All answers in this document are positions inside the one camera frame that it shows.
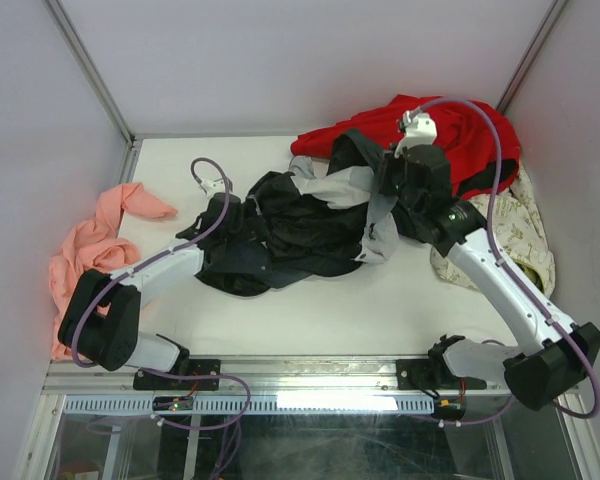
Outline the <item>dark grey zip jacket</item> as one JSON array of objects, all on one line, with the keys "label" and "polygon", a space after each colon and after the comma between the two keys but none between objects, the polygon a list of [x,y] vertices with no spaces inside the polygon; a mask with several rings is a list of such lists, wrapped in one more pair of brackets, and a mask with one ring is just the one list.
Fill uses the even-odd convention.
[{"label": "dark grey zip jacket", "polygon": [[383,264],[395,253],[400,235],[393,202],[379,192],[378,167],[386,148],[351,129],[332,144],[328,170],[317,176],[308,156],[296,156],[284,172],[270,171],[247,192],[265,218],[260,242],[269,266],[250,281],[258,294],[282,289],[310,276],[338,277],[364,264]]}]

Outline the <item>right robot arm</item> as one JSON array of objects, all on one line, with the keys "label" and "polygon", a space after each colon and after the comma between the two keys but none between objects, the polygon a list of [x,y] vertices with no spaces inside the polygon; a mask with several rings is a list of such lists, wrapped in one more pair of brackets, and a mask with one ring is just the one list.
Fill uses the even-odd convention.
[{"label": "right robot arm", "polygon": [[539,411],[584,379],[593,380],[600,330],[576,323],[550,301],[493,238],[483,214],[452,193],[441,148],[384,151],[379,191],[411,219],[417,238],[458,267],[495,308],[513,346],[443,338],[431,352],[428,378],[449,387],[461,377],[503,383],[526,408]]}]

